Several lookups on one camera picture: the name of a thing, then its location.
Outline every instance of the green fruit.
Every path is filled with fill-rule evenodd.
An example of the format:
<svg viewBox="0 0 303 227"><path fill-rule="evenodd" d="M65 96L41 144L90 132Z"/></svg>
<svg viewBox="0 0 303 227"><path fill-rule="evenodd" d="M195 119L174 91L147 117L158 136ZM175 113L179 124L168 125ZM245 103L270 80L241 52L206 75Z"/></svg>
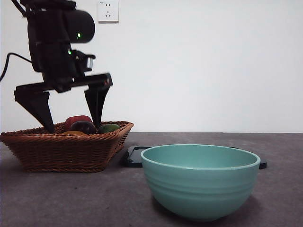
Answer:
<svg viewBox="0 0 303 227"><path fill-rule="evenodd" d="M98 128L98 133L107 133L119 129L120 126L117 124L104 124Z"/></svg>

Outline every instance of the ceramic bowl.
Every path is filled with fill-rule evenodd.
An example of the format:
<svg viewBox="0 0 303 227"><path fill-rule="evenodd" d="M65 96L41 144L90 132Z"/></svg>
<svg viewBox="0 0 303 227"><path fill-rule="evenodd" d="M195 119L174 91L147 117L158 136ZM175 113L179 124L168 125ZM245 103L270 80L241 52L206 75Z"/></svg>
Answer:
<svg viewBox="0 0 303 227"><path fill-rule="evenodd" d="M260 158L248 151L198 144L163 145L141 153L155 199L185 218L212 221L250 196Z"/></svg>

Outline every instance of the bowl rim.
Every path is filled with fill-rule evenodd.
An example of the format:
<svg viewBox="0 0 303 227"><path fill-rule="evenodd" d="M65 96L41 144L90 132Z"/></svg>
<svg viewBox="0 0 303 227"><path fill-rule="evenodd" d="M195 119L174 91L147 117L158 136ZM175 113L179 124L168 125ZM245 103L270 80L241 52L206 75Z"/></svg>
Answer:
<svg viewBox="0 0 303 227"><path fill-rule="evenodd" d="M153 150L155 148L162 148L162 147L174 147L174 146L201 146L201 147L218 147L218 148L229 148L229 149L234 149L237 151L242 151L245 153L248 153L252 156L254 156L257 160L254 163L245 165L245 166L233 166L233 167L210 167L210 168L205 168L205 167L190 167L190 166L176 166L176 165L170 165L170 164L165 164L165 163L161 163L161 162L156 162L153 160L150 160L148 158L146 158L144 156L144 154L146 152L148 152L149 150ZM160 166L166 166L166 167L172 167L172 168L178 168L178 169L192 169L192 170L236 170L236 169L246 169L246 168L250 168L256 165L260 164L260 157L252 152L246 151L246 150L242 150L242 149L238 149L238 148L230 148L230 147L226 147L226 146L217 146L217 145L207 145L207 144L168 144L168 145L160 145L160 146L154 146L151 148L147 148L146 150L142 151L140 154L141 158L147 162L151 162Z"/></svg>

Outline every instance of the white wall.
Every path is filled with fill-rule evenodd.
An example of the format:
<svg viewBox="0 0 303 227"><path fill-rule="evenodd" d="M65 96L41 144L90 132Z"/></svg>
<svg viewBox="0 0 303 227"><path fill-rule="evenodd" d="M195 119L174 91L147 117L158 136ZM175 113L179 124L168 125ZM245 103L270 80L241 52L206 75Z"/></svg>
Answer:
<svg viewBox="0 0 303 227"><path fill-rule="evenodd" d="M132 131L303 132L303 1L120 0L118 24L96 23L73 45L97 58L114 86L103 120ZM96 20L95 0L77 0ZM1 1L1 65L29 57L27 21ZM1 131L40 126L14 102L17 85L42 81L12 57L1 83ZM54 122L89 115L84 87L51 93Z"/></svg>

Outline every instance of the black cable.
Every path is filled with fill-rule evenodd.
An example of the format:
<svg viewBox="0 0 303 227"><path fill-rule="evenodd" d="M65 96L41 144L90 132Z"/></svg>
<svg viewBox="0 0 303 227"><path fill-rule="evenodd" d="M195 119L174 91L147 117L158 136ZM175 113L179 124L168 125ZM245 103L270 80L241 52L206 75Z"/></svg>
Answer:
<svg viewBox="0 0 303 227"><path fill-rule="evenodd" d="M32 63L31 60L29 60L29 59L27 59L27 58L25 58L25 57L22 57L21 55L19 55L19 54L17 54L17 53L8 53L8 55L6 56L6 62L5 62L5 66L4 66L4 69L3 69L3 73L1 74L1 77L0 77L0 82L1 82L2 79L3 79L3 77L4 77L5 73L6 73L6 70L8 69L8 65L9 65L9 56L10 56L10 55L15 55L15 56L17 56L17 57L19 57L19 58L22 58L23 60L28 61L29 63Z"/></svg>
<svg viewBox="0 0 303 227"><path fill-rule="evenodd" d="M27 17L25 10L20 6L19 2L17 2L17 0L11 0L11 1L14 3L17 9L22 13L22 16Z"/></svg>

